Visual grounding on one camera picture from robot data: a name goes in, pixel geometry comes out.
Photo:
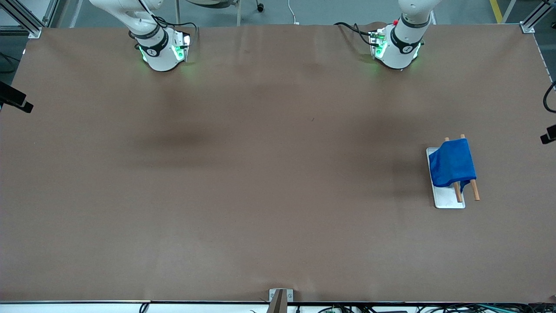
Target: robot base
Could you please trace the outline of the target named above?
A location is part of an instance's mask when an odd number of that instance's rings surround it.
[[[377,30],[375,37],[369,37],[371,43],[379,45],[378,47],[371,46],[371,55],[387,67],[398,70],[404,69],[417,57],[421,44],[413,49],[411,53],[401,53],[400,49],[392,43],[391,34],[393,29],[394,25],[390,24]]]

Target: metal bracket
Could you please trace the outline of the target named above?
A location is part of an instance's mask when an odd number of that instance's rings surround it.
[[[269,294],[274,290],[272,293],[272,301],[270,301],[269,309],[266,310],[266,313],[287,313],[287,303],[288,303],[288,290],[291,290],[292,299],[294,298],[293,289],[271,289]]]
[[[276,294],[276,291],[278,290],[284,290],[286,292],[285,296],[288,302],[293,302],[294,301],[294,290],[293,289],[287,289],[287,288],[273,288],[269,290],[269,301],[272,301],[272,298],[274,298],[274,295]]]
[[[26,97],[26,94],[0,81],[0,110],[2,109],[2,104],[7,104],[25,113],[31,113],[33,105],[25,100]]]
[[[3,8],[29,34],[34,34],[34,37],[30,36],[30,38],[38,38],[40,28],[46,26],[19,0],[0,0],[0,8]]]
[[[522,33],[535,33],[534,27],[526,28],[523,22],[519,22],[519,27],[522,29]]]
[[[42,33],[42,27],[39,27],[38,32],[29,33],[29,36],[27,38],[29,38],[29,39],[39,39],[39,38],[41,38],[41,33]]]

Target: blue towel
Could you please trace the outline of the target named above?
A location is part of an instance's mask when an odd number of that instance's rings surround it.
[[[445,141],[429,156],[430,176],[436,187],[447,187],[461,182],[460,189],[476,179],[475,166],[466,138]]]

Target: chair leg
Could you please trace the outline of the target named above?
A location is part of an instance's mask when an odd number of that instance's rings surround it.
[[[176,0],[176,24],[181,24],[180,0]]]
[[[265,6],[262,4],[262,2],[260,2],[259,0],[255,0],[255,2],[257,3],[257,11],[262,12],[265,10]]]
[[[236,8],[237,8],[237,26],[241,25],[241,0],[236,0]]]

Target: gray floor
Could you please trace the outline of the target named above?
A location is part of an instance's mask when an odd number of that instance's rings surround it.
[[[256,9],[255,0],[242,0],[242,24],[293,23],[287,0],[262,0],[264,12]],[[391,22],[400,14],[396,0],[290,0],[291,7],[301,25],[331,25],[335,22],[367,24],[374,21]],[[509,0],[499,0],[502,11]],[[539,0],[518,0],[509,22],[518,22],[538,5]],[[156,13],[175,22],[174,0],[166,0]],[[213,9],[196,6],[180,0],[182,22],[195,22],[200,27],[236,25],[236,8]],[[556,21],[556,12],[545,18],[535,29],[541,50],[549,69],[556,74],[556,30],[550,24]],[[438,24],[495,23],[489,0],[446,0],[435,9]],[[88,0],[66,0],[58,10],[58,27],[123,27],[110,14],[94,7]],[[27,42],[23,36],[0,36],[0,51],[20,57]],[[0,69],[5,68],[0,60]],[[0,80],[11,82],[12,75],[0,75]]]

